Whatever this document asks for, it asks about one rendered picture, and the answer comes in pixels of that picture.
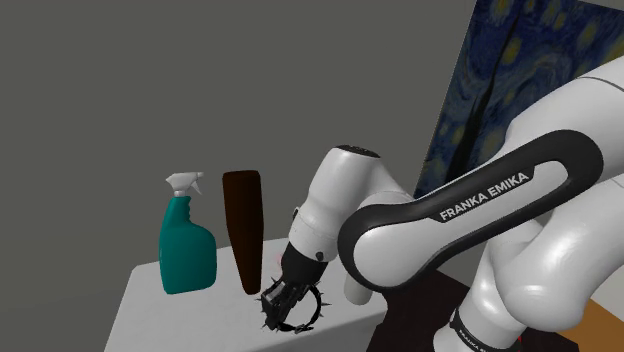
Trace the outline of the tall dark brown vase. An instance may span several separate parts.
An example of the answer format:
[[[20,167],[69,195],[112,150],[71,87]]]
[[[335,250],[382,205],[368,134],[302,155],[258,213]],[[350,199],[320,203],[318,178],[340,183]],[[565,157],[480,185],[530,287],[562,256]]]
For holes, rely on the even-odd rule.
[[[260,292],[264,241],[261,177],[256,170],[222,176],[224,210],[230,244],[244,292]]]

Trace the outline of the white cabinet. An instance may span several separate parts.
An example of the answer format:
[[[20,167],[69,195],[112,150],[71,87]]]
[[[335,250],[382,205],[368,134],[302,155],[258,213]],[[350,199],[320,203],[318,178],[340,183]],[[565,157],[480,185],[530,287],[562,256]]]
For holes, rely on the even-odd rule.
[[[176,295],[165,293],[158,263],[135,267],[104,352],[366,352],[387,312],[379,294],[350,303],[346,272],[334,260],[318,286],[326,305],[313,330],[272,331],[260,302],[242,289],[232,250],[219,249],[217,259],[213,286]]]

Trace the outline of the teal spray bottle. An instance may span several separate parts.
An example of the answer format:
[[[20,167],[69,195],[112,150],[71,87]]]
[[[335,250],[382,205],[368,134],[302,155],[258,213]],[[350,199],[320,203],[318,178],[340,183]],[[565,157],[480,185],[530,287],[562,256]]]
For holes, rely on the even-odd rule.
[[[190,217],[190,189],[201,193],[203,172],[180,172],[168,176],[173,196],[165,211],[159,234],[159,269],[169,295],[204,290],[216,282],[217,247],[213,234]]]

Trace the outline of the dark robot stand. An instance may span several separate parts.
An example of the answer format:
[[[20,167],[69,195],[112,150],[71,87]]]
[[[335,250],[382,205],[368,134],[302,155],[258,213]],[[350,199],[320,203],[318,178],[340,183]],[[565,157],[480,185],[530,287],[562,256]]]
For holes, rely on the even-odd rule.
[[[388,311],[377,326],[367,352],[434,352],[433,336],[448,322],[468,287],[436,271],[421,284],[384,296]],[[578,345],[557,334],[526,329],[522,352],[580,352]]]

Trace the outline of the blue swirled night-sky painting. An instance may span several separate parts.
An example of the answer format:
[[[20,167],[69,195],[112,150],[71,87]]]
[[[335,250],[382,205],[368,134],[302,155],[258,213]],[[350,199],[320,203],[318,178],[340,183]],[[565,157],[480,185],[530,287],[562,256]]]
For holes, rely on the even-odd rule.
[[[478,167],[513,118],[624,55],[624,0],[477,0],[414,195]]]

